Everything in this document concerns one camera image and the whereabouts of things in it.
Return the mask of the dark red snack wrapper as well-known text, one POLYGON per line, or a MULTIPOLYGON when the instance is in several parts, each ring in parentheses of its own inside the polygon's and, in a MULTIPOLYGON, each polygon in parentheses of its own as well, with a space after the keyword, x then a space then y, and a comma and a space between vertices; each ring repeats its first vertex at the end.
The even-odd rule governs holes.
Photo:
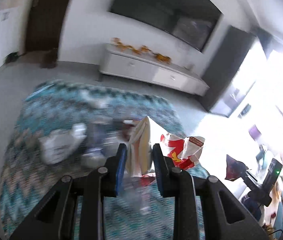
POLYGON ((235 160, 228 154, 226 156, 226 164, 225 180, 235 181, 248 170, 248 167, 243 162, 235 160))

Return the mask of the white paper bag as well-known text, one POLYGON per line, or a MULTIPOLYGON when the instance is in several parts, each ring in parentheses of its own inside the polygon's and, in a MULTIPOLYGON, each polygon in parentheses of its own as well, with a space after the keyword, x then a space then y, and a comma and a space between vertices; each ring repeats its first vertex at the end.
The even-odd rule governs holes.
POLYGON ((142 177, 154 172, 152 148, 160 143, 167 131, 149 116, 142 119, 133 130, 128 144, 126 170, 131 177, 142 177))

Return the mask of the white crumpled trash piece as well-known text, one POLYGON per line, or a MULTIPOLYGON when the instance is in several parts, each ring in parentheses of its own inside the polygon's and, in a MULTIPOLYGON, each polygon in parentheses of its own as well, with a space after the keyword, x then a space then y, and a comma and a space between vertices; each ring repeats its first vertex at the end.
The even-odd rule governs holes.
POLYGON ((67 159, 86 139, 87 126, 77 123, 71 129, 56 129, 41 137, 40 155, 46 165, 54 165, 67 159))

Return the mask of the black device green light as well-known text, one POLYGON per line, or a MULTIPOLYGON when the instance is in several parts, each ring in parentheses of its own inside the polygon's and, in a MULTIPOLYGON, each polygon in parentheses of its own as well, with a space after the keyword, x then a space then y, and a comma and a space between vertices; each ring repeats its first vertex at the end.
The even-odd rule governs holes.
POLYGON ((269 194, 274 184, 276 183, 278 176, 282 169, 282 163, 277 159, 273 158, 270 162, 268 172, 262 183, 262 189, 266 194, 269 194))

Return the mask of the red white snack wrapper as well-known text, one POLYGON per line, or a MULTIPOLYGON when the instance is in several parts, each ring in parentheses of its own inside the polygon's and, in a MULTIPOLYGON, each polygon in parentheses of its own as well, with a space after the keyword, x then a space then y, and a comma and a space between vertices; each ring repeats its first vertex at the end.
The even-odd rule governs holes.
POLYGON ((182 170, 195 167, 199 163, 205 139, 203 137, 185 137, 184 139, 170 134, 162 134, 160 146, 163 156, 169 157, 176 167, 182 170))

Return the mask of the teal zigzag woven rug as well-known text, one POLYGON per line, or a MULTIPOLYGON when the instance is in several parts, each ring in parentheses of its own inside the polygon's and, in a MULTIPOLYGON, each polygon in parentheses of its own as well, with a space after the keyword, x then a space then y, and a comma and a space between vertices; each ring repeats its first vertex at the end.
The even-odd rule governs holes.
MULTIPOLYGON (((64 81, 39 85, 26 98, 5 153, 0 204, 9 238, 63 176, 87 176, 115 156, 120 144, 128 149, 133 130, 146 116, 167 133, 186 137, 171 104, 158 96, 64 81), (77 123, 87 126, 86 139, 62 162, 44 164, 39 139, 77 123)), ((208 177, 199 164, 186 171, 195 177, 208 177)), ((79 239, 81 205, 79 197, 73 239, 79 239)), ((196 205, 202 239, 204 224, 198 197, 196 205)), ((174 198, 161 196, 155 168, 142 177, 131 177, 125 166, 118 195, 104 198, 105 239, 173 239, 173 224, 174 198)))

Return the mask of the dark grey tall cabinet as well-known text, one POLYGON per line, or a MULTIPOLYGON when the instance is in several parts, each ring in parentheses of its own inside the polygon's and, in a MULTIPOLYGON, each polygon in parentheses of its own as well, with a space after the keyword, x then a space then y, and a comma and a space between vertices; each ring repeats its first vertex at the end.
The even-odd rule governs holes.
POLYGON ((227 116, 227 114, 214 111, 213 108, 221 102, 222 96, 225 95, 255 40, 256 36, 252 33, 235 27, 228 28, 223 41, 202 75, 202 80, 209 89, 199 98, 199 102, 207 112, 227 116))

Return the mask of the dark shoes by door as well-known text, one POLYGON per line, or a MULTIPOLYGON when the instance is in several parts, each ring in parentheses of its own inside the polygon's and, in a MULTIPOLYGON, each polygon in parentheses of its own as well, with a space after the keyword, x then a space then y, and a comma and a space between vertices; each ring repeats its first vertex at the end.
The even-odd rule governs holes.
POLYGON ((43 61, 41 63, 41 68, 55 68, 58 59, 58 48, 53 48, 45 53, 43 61))

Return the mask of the black shoes near cabinet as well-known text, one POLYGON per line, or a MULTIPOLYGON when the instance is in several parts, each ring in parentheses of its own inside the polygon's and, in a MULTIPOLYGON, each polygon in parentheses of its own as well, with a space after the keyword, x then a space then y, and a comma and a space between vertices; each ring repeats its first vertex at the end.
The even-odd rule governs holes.
POLYGON ((19 58, 18 52, 13 52, 10 53, 9 55, 7 55, 7 57, 5 58, 4 63, 5 64, 9 64, 11 62, 16 62, 19 58))

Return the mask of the white low TV cabinet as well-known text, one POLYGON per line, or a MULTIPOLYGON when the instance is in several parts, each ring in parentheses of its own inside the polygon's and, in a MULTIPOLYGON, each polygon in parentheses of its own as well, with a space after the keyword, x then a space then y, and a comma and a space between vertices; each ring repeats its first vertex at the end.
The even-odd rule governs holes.
POLYGON ((152 83, 185 93, 204 96, 209 86, 196 74, 173 63, 158 62, 150 55, 138 55, 105 45, 99 72, 106 75, 152 83))

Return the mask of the dark brown entry door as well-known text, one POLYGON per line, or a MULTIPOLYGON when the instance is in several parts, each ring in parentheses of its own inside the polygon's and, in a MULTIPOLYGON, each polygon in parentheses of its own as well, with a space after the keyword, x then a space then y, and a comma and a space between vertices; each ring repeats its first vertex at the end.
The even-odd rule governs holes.
POLYGON ((59 47, 69 0, 33 0, 27 23, 25 50, 49 51, 59 47))

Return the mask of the golden dragon ornament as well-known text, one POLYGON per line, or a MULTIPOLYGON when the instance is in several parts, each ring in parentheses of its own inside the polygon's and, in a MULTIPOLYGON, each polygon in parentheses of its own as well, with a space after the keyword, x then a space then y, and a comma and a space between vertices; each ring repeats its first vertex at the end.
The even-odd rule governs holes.
POLYGON ((130 51, 137 55, 148 55, 148 56, 153 57, 158 62, 162 62, 166 64, 172 63, 172 59, 169 56, 162 55, 160 53, 155 53, 145 45, 142 45, 139 48, 135 48, 134 46, 131 46, 129 44, 124 44, 121 41, 121 39, 117 37, 112 38, 112 45, 114 45, 120 51, 130 51))

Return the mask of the wall-mounted black television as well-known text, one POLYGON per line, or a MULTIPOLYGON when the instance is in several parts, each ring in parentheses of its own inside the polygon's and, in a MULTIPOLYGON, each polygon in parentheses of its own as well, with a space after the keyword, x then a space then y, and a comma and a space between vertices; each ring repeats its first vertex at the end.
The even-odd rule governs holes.
POLYGON ((165 31, 198 51, 222 14, 210 0, 113 0, 110 12, 165 31))

